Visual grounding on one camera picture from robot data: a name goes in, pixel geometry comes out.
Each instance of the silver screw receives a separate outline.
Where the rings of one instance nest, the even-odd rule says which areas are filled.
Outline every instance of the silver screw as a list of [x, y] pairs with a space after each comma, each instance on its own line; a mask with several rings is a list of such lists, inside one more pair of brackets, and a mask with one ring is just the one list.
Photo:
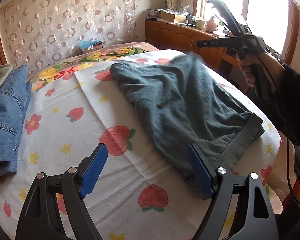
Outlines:
[[253, 179], [257, 179], [257, 178], [258, 178], [258, 174], [252, 172], [252, 173], [250, 174], [250, 177], [253, 178]]
[[76, 173], [77, 172], [77, 168], [76, 167], [71, 167], [69, 170], [68, 170], [69, 173], [73, 174], [73, 173]]
[[37, 175], [37, 178], [38, 179], [42, 179], [44, 177], [44, 173], [43, 172], [40, 172], [38, 175]]
[[218, 168], [218, 172], [220, 174], [225, 174], [227, 172], [227, 170], [225, 168], [223, 168], [223, 167], [220, 167], [220, 168]]

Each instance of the hand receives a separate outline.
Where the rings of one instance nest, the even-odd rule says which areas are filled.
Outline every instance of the hand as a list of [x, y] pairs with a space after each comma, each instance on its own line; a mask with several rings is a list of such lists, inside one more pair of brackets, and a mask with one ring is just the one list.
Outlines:
[[[266, 53], [266, 52], [260, 53], [260, 54], [258, 54], [258, 56], [262, 60], [262, 62], [265, 64], [267, 69], [269, 70], [271, 76], [274, 79], [275, 85], [277, 87], [279, 87], [282, 77], [283, 77], [283, 74], [284, 74], [284, 67], [277, 61], [277, 59], [275, 57], [273, 57], [269, 53]], [[252, 65], [252, 64], [262, 65], [262, 63], [259, 61], [257, 56], [252, 53], [248, 53], [246, 55], [246, 57], [242, 58], [242, 59], [240, 58], [240, 56], [237, 53], [236, 58], [240, 62], [240, 69], [243, 72], [243, 75], [247, 81], [247, 84], [250, 87], [254, 87], [255, 83], [256, 83], [256, 77], [252, 74], [250, 65]], [[265, 73], [267, 79], [269, 80], [269, 82], [271, 84], [271, 91], [272, 91], [272, 93], [274, 93], [276, 90], [275, 89], [276, 86], [274, 85], [272, 79], [270, 78], [267, 70], [264, 67], [262, 67], [262, 68], [263, 68], [263, 72]]]

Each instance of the blue gripper pad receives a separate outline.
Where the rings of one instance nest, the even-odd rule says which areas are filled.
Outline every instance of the blue gripper pad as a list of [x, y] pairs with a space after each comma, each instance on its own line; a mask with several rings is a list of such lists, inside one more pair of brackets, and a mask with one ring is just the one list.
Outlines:
[[105, 144], [99, 144], [93, 151], [90, 157], [84, 158], [82, 162], [87, 159], [90, 161], [89, 166], [82, 175], [81, 188], [79, 195], [81, 198], [85, 198], [87, 194], [90, 194], [100, 176], [100, 173], [105, 166], [108, 158], [108, 148]]
[[194, 175], [202, 191], [202, 199], [213, 198], [215, 191], [212, 183], [212, 176], [206, 169], [195, 148], [190, 144], [187, 149], [187, 158], [194, 171]]

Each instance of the folded denim jeans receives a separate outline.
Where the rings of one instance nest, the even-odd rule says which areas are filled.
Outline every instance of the folded denim jeans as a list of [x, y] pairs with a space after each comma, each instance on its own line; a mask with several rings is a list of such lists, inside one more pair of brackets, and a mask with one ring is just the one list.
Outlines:
[[0, 88], [0, 176], [17, 172], [18, 147], [31, 98], [28, 66], [13, 70]]

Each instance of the bed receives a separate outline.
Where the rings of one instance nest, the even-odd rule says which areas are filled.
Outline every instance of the bed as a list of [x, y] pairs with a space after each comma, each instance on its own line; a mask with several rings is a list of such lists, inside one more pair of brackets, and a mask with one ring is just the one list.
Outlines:
[[[192, 238], [210, 201], [201, 200], [154, 150], [109, 72], [115, 62], [165, 64], [180, 54], [142, 42], [116, 45], [66, 59], [31, 79], [33, 93], [19, 146], [18, 172], [0, 178], [0, 225], [11, 239], [34, 177], [41, 171], [50, 176], [77, 166], [105, 133], [125, 140], [126, 151], [108, 156], [93, 192], [84, 200], [103, 239]], [[234, 173], [245, 176], [254, 171], [265, 185], [281, 144], [277, 130], [237, 88], [211, 69], [209, 74], [263, 119], [265, 132], [246, 150]], [[74, 239], [62, 195], [57, 199], [67, 236]], [[221, 237], [230, 230], [235, 200]]]

